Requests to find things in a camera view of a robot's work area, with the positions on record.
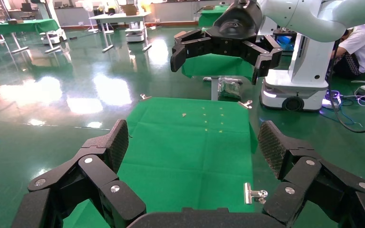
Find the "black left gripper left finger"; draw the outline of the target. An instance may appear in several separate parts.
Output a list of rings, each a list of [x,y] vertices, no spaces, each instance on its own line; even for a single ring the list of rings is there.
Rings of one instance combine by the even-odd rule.
[[[146,213],[145,203],[117,174],[128,145],[123,119],[108,134],[86,140],[73,158],[29,183],[12,227],[61,228],[85,200],[110,227],[128,227]]]

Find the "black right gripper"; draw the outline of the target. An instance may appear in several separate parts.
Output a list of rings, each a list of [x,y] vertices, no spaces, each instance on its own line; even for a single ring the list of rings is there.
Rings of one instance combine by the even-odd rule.
[[[279,65],[282,48],[271,35],[255,41],[261,27],[263,15],[255,0],[236,0],[215,20],[213,26],[180,32],[174,38],[170,67],[177,72],[186,59],[206,54],[240,56],[253,66],[251,84],[259,77],[266,77],[270,69]]]

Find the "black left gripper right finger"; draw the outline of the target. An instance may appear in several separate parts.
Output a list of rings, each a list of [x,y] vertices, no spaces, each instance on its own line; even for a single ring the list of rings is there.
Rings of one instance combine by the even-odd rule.
[[[308,142],[285,136],[272,121],[261,124],[258,142],[280,181],[265,215],[289,228],[312,202],[340,228],[365,228],[365,179],[326,161]]]

